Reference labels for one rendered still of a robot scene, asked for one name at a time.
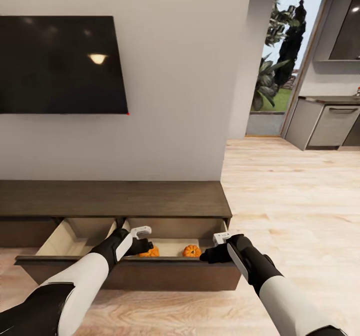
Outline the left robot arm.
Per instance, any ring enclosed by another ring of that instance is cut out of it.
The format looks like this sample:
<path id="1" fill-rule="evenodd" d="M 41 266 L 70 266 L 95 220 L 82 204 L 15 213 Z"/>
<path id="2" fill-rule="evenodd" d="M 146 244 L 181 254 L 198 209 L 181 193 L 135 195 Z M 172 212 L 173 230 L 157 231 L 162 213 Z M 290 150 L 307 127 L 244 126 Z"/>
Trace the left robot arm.
<path id="1" fill-rule="evenodd" d="M 154 248 L 145 225 L 117 228 L 69 268 L 39 284 L 22 303 L 0 312 L 0 336 L 73 336 L 118 262 Z"/>

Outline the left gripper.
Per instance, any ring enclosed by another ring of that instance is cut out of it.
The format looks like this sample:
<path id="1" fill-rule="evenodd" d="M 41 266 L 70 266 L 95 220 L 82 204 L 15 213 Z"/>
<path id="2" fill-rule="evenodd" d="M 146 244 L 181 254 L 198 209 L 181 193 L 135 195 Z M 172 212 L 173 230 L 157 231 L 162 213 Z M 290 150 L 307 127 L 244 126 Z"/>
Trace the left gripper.
<path id="1" fill-rule="evenodd" d="M 128 254 L 126 253 L 124 255 L 124 257 L 136 256 L 138 254 L 147 253 L 150 249 L 153 249 L 153 248 L 154 248 L 154 244 L 152 243 L 152 241 L 148 241 L 147 238 L 140 239 L 140 240 L 135 238 L 135 249 L 131 253 L 128 253 Z"/>

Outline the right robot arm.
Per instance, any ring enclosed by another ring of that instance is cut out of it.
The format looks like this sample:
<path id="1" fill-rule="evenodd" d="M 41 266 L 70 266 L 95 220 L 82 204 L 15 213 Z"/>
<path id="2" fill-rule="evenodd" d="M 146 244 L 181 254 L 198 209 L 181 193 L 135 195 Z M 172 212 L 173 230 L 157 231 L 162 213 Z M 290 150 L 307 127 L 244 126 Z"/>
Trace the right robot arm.
<path id="1" fill-rule="evenodd" d="M 213 235 L 214 247 L 199 258 L 209 264 L 234 261 L 253 286 L 280 336 L 350 336 L 337 322 L 307 299 L 255 248 L 243 233 Z"/>

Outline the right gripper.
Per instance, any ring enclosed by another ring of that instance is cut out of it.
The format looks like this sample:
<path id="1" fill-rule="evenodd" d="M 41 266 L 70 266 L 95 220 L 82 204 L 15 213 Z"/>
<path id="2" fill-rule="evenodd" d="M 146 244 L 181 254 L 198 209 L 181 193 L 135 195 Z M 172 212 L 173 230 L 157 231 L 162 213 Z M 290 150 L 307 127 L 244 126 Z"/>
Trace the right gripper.
<path id="1" fill-rule="evenodd" d="M 209 264 L 215 264 L 215 263 L 227 263 L 228 261 L 224 258 L 222 254 L 222 246 L 224 244 L 220 244 L 216 247 L 207 248 L 205 252 L 203 252 L 199 258 L 203 262 L 208 262 Z"/>

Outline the pumpkin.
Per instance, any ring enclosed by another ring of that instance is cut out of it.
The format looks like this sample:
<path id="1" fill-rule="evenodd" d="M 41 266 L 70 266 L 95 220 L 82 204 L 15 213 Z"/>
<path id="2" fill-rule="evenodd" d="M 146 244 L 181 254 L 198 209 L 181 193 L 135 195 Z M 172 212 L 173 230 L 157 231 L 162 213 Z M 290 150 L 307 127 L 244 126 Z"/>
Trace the pumpkin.
<path id="1" fill-rule="evenodd" d="M 202 251 L 196 245 L 188 245 L 184 248 L 182 253 L 183 257 L 199 257 L 202 255 Z"/>
<path id="2" fill-rule="evenodd" d="M 139 253 L 139 257 L 159 257 L 159 249 L 155 244 L 153 245 L 153 249 L 150 249 L 148 252 L 145 253 Z"/>

